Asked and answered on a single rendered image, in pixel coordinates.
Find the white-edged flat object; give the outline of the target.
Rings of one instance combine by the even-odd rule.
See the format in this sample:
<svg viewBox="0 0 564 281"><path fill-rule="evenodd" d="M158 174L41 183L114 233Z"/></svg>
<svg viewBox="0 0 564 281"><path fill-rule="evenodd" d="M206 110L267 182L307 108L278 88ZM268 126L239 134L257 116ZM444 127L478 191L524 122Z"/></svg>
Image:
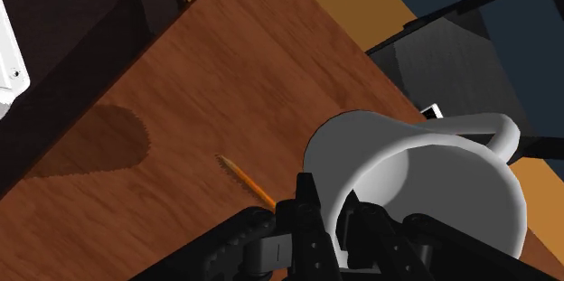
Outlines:
<svg viewBox="0 0 564 281"><path fill-rule="evenodd" d="M430 106L421 109L420 113L426 119L438 119L444 117L437 103L433 103Z"/></svg>

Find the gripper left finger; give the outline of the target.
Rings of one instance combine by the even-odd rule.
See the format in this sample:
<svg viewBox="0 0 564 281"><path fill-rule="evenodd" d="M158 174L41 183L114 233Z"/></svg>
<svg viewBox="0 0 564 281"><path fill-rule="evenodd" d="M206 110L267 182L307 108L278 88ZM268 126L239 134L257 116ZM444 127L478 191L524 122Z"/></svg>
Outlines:
<svg viewBox="0 0 564 281"><path fill-rule="evenodd" d="M315 181L296 178L296 197L274 211L250 206L132 277L132 281L343 281L324 229Z"/></svg>

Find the brown wooden table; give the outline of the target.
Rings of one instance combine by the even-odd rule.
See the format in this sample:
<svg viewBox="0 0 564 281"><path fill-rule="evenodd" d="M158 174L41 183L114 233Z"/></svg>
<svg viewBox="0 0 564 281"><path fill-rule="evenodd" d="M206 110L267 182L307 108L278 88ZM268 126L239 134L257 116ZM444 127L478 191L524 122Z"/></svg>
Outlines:
<svg viewBox="0 0 564 281"><path fill-rule="evenodd" d="M327 118L421 115L315 0L118 0L0 119L0 281L127 281L275 198Z"/></svg>

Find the orange pencil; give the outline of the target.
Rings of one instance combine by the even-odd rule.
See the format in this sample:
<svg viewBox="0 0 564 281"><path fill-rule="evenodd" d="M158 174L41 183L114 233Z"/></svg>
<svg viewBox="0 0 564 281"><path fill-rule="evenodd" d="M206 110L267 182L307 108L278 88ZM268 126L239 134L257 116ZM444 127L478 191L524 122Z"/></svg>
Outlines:
<svg viewBox="0 0 564 281"><path fill-rule="evenodd" d="M276 202L234 162L223 155L215 155L215 158L224 172L239 183L247 192L251 193L268 209L273 211L276 208Z"/></svg>

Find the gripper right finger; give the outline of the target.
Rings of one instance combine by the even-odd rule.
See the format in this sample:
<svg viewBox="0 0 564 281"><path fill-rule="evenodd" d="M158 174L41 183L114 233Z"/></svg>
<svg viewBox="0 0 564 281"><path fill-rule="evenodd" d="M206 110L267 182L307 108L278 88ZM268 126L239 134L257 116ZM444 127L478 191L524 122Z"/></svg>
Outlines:
<svg viewBox="0 0 564 281"><path fill-rule="evenodd" d="M377 281L550 281L550 276L422 213L402 222L383 207L345 200L348 267L376 265Z"/></svg>

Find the white mug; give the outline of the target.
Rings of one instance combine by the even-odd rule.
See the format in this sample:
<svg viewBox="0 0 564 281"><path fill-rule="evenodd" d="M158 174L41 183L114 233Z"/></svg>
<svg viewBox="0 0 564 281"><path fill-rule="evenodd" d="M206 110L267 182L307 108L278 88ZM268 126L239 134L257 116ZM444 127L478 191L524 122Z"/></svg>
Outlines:
<svg viewBox="0 0 564 281"><path fill-rule="evenodd" d="M346 197L382 206L397 221L423 213L518 258L527 206L508 166L520 129L505 114L481 113L410 125L354 110L328 119L310 138L311 173L324 227L336 236Z"/></svg>

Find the black chair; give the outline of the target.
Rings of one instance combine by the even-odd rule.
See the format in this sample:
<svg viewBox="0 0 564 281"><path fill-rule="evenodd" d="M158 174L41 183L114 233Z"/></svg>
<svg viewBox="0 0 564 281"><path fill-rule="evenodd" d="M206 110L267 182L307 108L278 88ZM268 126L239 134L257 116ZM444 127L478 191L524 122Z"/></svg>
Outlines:
<svg viewBox="0 0 564 281"><path fill-rule="evenodd" d="M564 0L402 0L415 19L369 57L419 108L496 112L518 153L564 162Z"/></svg>

